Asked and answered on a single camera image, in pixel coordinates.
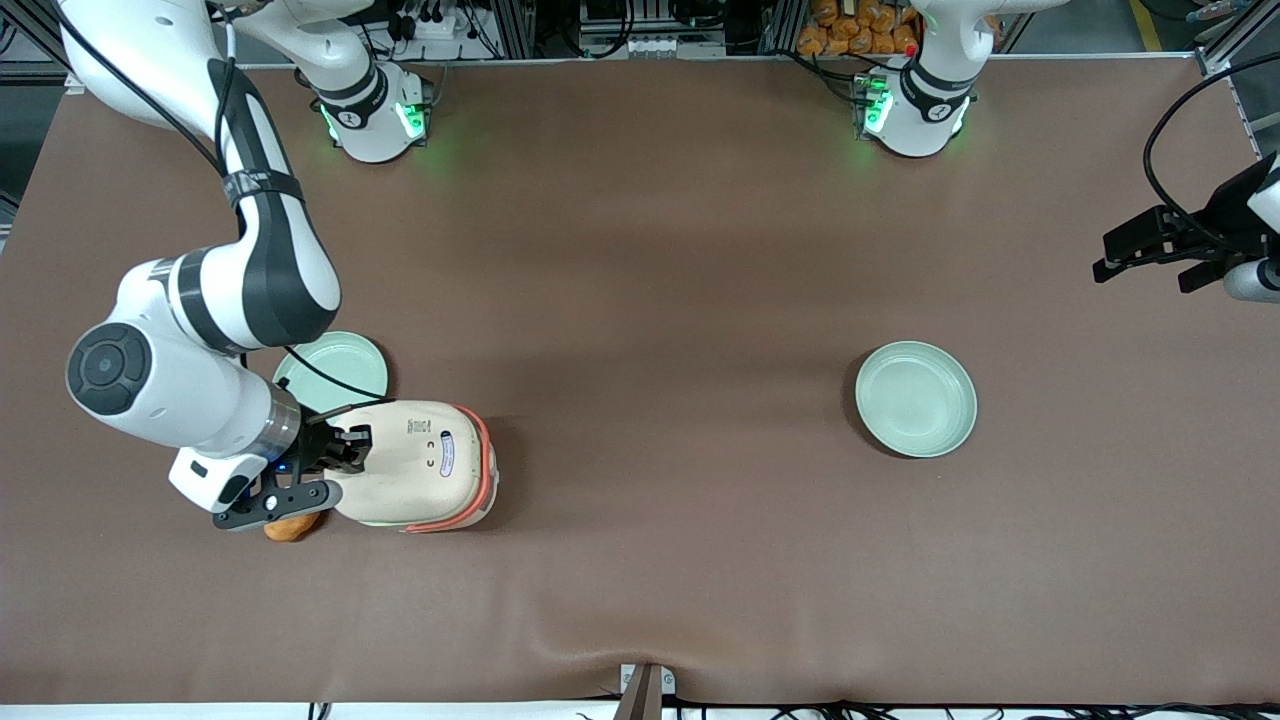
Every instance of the bread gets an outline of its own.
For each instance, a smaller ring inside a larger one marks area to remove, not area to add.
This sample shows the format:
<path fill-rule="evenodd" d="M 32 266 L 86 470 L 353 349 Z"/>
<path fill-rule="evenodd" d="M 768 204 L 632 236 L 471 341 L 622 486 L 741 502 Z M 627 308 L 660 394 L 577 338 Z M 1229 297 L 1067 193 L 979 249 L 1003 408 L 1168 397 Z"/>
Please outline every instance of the bread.
<path fill-rule="evenodd" d="M 864 54 L 872 51 L 872 31 L 863 28 L 849 40 L 849 51 Z"/>
<path fill-rule="evenodd" d="M 920 44 L 915 40 L 915 31 L 911 26 L 897 26 L 893 28 L 893 51 L 909 55 L 919 50 Z"/>
<path fill-rule="evenodd" d="M 796 41 L 796 53 L 809 55 L 822 55 L 827 49 L 827 29 L 818 26 L 805 26 L 800 31 L 800 40 Z"/>
<path fill-rule="evenodd" d="M 293 542 L 307 534 L 307 530 L 314 528 L 316 520 L 319 519 L 320 512 L 296 515 L 293 518 L 268 523 L 266 527 L 262 528 L 262 532 L 266 533 L 266 537 L 275 542 Z"/>
<path fill-rule="evenodd" d="M 863 27 L 872 27 L 876 18 L 879 17 L 879 3 L 877 0 L 858 0 L 858 24 Z"/>
<path fill-rule="evenodd" d="M 832 40 L 849 40 L 858 35 L 863 29 L 854 18 L 840 18 L 831 26 L 831 38 Z"/>
<path fill-rule="evenodd" d="M 887 32 L 872 33 L 872 53 L 876 55 L 892 55 L 893 36 Z"/>
<path fill-rule="evenodd" d="M 813 19 L 822 27 L 831 27 L 840 19 L 840 3 L 837 0 L 813 0 L 809 5 Z"/>
<path fill-rule="evenodd" d="M 997 18 L 996 15 L 987 15 L 986 20 L 987 24 L 991 26 L 991 32 L 996 36 L 995 38 L 992 38 L 992 42 L 996 45 L 996 47 L 1000 47 L 1000 42 L 1004 40 L 1000 28 L 1000 18 Z"/>
<path fill-rule="evenodd" d="M 872 32 L 890 32 L 897 20 L 897 9 L 892 5 L 881 5 L 879 14 L 872 20 Z"/>

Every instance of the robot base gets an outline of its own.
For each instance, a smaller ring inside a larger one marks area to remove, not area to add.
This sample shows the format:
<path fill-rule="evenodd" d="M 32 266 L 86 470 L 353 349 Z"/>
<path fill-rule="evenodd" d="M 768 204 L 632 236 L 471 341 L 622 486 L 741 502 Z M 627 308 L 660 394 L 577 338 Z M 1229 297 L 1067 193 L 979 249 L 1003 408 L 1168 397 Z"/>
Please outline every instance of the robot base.
<path fill-rule="evenodd" d="M 855 109 L 856 124 L 863 137 L 878 140 L 886 149 L 905 158 L 928 158 L 946 147 L 964 123 L 969 100 L 943 122 L 928 122 L 902 95 L 899 73 L 877 68 L 869 76 L 864 95 L 869 104 Z"/>
<path fill-rule="evenodd" d="M 378 63 L 378 67 L 387 76 L 387 100 L 364 127 L 347 127 L 340 111 L 333 118 L 321 106 L 334 146 L 361 163 L 387 163 L 410 147 L 426 145 L 431 124 L 435 86 L 394 63 Z"/>
<path fill-rule="evenodd" d="M 342 487 L 338 512 L 407 533 L 472 525 L 493 507 L 497 456 L 484 421 L 466 407 L 401 400 L 352 410 L 334 424 L 370 425 L 365 470 L 326 471 Z"/>

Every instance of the floor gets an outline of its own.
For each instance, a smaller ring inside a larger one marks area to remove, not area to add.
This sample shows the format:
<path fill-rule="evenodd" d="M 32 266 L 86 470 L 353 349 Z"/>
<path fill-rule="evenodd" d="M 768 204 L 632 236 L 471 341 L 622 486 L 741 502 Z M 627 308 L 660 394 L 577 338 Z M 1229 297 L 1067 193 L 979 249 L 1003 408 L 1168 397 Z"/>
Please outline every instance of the floor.
<path fill-rule="evenodd" d="M 1192 6 L 1193 0 L 1073 0 L 1066 5 L 1037 13 L 1014 47 L 1019 54 L 1111 54 L 1142 51 L 1176 51 L 1193 45 L 1194 33 L 1212 23 L 1197 26 L 1179 17 Z M 1277 29 L 1254 42 L 1245 54 L 1254 56 L 1280 49 L 1280 23 Z M 20 67 L 32 58 L 32 46 L 26 38 L 13 37 L 13 31 L 0 33 L 0 73 L 5 68 Z M 273 54 L 265 47 L 262 58 Z M 1242 73 L 1236 83 L 1247 115 L 1256 120 L 1280 111 L 1280 69 L 1261 69 Z M 14 209 L 4 202 L 8 196 L 20 201 L 27 179 L 35 167 L 45 132 L 58 106 L 60 87 L 15 87 L 3 85 L 0 74 L 0 249 L 6 225 L 13 222 Z M 1280 120 L 1280 114 L 1274 118 Z M 1257 131 L 1261 147 L 1280 147 L 1280 122 Z"/>

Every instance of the pale green plate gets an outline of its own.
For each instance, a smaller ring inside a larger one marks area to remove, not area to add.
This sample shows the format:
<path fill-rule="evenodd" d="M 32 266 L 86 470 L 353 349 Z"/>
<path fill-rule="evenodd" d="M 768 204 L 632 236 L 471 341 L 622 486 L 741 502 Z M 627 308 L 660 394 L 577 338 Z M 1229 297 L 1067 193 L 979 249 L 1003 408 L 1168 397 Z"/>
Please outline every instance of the pale green plate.
<path fill-rule="evenodd" d="M 858 413 L 886 447 L 937 457 L 960 447 L 978 420 L 969 373 L 932 345 L 891 342 L 858 370 Z"/>
<path fill-rule="evenodd" d="M 317 369 L 334 378 L 376 395 L 387 395 L 387 359 L 378 347 L 356 333 L 328 332 L 320 340 L 293 348 Z M 349 389 L 338 387 L 306 369 L 287 355 L 275 369 L 275 380 L 289 378 L 289 392 L 298 402 L 326 413 L 334 407 L 370 400 Z"/>

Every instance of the brown table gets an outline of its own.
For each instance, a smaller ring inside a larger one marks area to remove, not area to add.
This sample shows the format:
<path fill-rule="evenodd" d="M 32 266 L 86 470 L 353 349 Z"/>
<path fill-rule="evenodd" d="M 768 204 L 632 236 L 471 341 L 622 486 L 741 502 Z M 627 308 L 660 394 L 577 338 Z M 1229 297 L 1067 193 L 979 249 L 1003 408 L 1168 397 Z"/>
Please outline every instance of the brown table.
<path fill-rule="evenodd" d="M 504 483 L 466 532 L 294 546 L 214 530 L 69 400 L 124 270 L 236 231 L 175 133 L 67 99 L 0 259 L 0 700 L 579 697 L 637 659 L 696 701 L 1275 700 L 1280 311 L 1089 274 L 1197 77 L 992 63 L 910 161 L 788 63 L 466 68 L 366 167 L 260 76 L 334 327 L 490 419 Z M 1192 206 L 1251 160 L 1225 88 L 1157 155 Z M 900 338 L 978 387 L 947 457 L 851 409 Z"/>

